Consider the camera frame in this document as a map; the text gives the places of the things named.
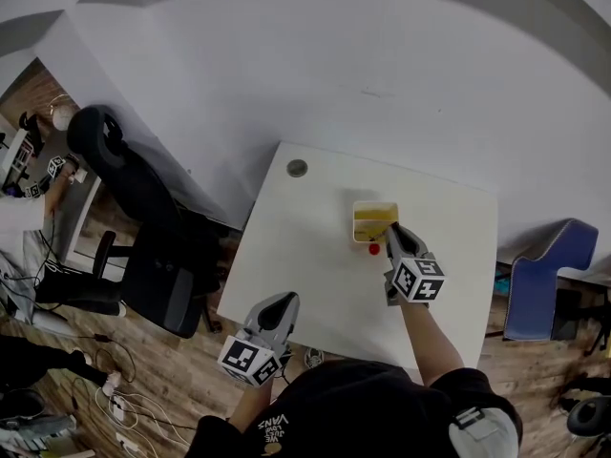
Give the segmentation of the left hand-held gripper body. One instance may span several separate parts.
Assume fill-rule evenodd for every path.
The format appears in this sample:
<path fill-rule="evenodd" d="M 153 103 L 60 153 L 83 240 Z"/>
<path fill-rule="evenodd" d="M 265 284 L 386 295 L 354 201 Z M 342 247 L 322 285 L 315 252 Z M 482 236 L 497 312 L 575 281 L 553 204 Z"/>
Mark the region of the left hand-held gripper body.
<path fill-rule="evenodd" d="M 287 331 L 243 327 L 235 336 L 228 336 L 221 349 L 218 364 L 231 378 L 262 387 L 283 370 L 291 357 Z"/>

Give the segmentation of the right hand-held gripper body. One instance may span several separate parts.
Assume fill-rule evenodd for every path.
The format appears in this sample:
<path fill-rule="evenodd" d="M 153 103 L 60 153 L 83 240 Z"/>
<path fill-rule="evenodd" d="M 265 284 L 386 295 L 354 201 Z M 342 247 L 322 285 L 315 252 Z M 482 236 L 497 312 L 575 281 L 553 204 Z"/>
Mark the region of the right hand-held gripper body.
<path fill-rule="evenodd" d="M 384 274 L 388 306 L 400 302 L 427 304 L 437 298 L 446 274 L 434 254 L 420 258 L 388 255 L 388 259 L 391 269 Z"/>

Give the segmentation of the person's left forearm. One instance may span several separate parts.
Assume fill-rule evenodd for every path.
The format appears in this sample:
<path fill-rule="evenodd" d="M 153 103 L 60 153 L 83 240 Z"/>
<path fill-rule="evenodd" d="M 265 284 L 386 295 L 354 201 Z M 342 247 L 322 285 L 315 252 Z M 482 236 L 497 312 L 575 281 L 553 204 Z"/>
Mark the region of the person's left forearm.
<path fill-rule="evenodd" d="M 260 387 L 249 386 L 242 394 L 228 423 L 239 432 L 245 432 L 254 420 L 270 406 L 274 380 L 270 379 Z"/>

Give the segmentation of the grey shoulder pouch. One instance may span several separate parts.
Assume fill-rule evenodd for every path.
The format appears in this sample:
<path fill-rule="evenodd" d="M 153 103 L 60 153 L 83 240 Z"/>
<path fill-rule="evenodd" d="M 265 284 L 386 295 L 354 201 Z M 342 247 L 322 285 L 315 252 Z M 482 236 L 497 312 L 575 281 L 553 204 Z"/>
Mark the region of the grey shoulder pouch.
<path fill-rule="evenodd" d="M 456 415 L 448 428 L 459 458 L 517 458 L 514 422 L 498 408 L 471 407 Z"/>

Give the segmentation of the person's right forearm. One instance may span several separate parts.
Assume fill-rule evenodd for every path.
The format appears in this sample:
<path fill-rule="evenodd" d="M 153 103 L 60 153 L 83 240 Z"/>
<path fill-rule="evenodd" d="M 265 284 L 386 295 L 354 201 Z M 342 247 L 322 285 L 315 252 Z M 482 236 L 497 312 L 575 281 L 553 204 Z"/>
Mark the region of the person's right forearm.
<path fill-rule="evenodd" d="M 424 385 L 431 386 L 442 376 L 464 366 L 426 305 L 400 302 L 400 307 Z"/>

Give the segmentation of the person's black t-shirt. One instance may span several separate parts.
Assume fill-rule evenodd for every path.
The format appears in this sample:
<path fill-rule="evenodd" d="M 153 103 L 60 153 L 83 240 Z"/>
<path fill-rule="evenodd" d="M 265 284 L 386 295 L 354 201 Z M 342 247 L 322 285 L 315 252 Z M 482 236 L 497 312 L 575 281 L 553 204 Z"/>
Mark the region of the person's black t-shirt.
<path fill-rule="evenodd" d="M 474 406 L 504 411 L 520 445 L 515 408 L 477 369 L 424 386 L 389 364 L 331 361 L 296 378 L 245 432 L 202 417 L 185 458 L 459 458 L 448 428 Z"/>

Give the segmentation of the blue chair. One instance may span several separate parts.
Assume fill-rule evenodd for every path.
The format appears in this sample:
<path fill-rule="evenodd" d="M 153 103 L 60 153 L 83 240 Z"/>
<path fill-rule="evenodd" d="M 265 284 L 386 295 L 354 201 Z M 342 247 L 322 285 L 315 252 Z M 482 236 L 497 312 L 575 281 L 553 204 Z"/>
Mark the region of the blue chair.
<path fill-rule="evenodd" d="M 544 342 L 552 338 L 558 271 L 589 269 L 599 229 L 579 219 L 565 219 L 546 228 L 511 266 L 503 338 Z"/>

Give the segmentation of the black office chair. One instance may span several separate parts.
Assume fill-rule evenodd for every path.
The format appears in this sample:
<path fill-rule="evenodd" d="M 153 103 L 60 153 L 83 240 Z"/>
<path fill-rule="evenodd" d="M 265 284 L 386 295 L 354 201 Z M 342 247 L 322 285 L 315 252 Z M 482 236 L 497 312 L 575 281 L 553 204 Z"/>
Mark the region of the black office chair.
<path fill-rule="evenodd" d="M 129 147 L 109 109 L 88 106 L 78 111 L 67 142 L 123 212 L 140 224 L 131 246 L 117 245 L 113 231 L 104 233 L 93 276 L 102 280 L 108 260 L 124 258 L 116 291 L 139 316 L 183 339 L 192 338 L 200 324 L 210 333 L 221 333 L 207 301 L 227 274 L 219 266 L 227 227 L 176 201 L 157 171 Z"/>

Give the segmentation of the black bag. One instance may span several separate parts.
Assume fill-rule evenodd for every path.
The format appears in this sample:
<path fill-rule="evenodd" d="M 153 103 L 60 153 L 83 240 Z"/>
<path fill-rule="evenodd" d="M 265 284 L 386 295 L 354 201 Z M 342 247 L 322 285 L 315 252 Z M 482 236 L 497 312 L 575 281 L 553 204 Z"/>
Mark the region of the black bag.
<path fill-rule="evenodd" d="M 98 279 L 91 273 L 51 261 L 45 263 L 44 276 L 35 294 L 38 303 L 61 304 L 109 316 L 124 312 L 118 282 Z"/>

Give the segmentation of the white side table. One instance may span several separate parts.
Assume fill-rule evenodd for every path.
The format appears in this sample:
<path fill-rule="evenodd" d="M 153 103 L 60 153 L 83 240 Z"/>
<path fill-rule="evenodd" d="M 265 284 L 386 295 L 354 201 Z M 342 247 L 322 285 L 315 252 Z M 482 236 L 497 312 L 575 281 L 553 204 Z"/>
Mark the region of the white side table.
<path fill-rule="evenodd" d="M 87 172 L 82 182 L 75 180 L 68 188 L 55 214 L 54 250 L 62 264 L 67 264 L 75 253 L 81 229 L 100 184 L 101 180 L 95 173 Z"/>

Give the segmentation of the black round stool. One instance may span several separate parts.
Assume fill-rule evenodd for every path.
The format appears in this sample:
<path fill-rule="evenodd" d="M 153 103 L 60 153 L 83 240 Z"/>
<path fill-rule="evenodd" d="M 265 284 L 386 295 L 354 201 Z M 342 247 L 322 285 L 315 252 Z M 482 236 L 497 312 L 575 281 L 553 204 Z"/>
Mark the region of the black round stool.
<path fill-rule="evenodd" d="M 578 402 L 567 418 L 568 430 L 578 437 L 591 438 L 611 433 L 611 396 Z"/>

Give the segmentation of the white round fan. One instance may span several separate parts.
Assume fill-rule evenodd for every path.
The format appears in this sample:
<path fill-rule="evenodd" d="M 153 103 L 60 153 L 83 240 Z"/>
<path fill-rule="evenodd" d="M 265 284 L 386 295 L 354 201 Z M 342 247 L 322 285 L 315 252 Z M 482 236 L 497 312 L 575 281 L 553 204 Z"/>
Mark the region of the white round fan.
<path fill-rule="evenodd" d="M 72 99 L 67 94 L 60 94 L 50 101 L 49 108 L 53 127 L 57 131 L 67 132 L 77 111 Z"/>

